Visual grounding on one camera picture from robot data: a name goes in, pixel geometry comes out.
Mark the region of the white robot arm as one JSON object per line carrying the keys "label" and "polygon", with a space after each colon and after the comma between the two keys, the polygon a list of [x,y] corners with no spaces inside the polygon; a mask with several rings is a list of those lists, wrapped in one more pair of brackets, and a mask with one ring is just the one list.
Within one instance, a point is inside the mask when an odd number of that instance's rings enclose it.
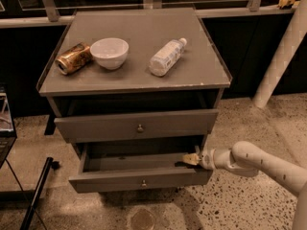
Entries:
{"label": "white robot arm", "polygon": [[292,230],[307,230],[307,170],[269,154],[248,141],[239,141],[230,149],[197,149],[184,154],[182,162],[207,170],[226,170],[253,177],[259,171],[297,197]]}

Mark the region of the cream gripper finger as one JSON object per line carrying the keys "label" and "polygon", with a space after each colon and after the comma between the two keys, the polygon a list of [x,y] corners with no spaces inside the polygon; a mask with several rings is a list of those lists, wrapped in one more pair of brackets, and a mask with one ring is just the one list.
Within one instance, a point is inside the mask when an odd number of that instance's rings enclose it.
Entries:
{"label": "cream gripper finger", "polygon": [[201,159],[196,153],[189,153],[182,156],[182,161],[186,164],[197,166]]}

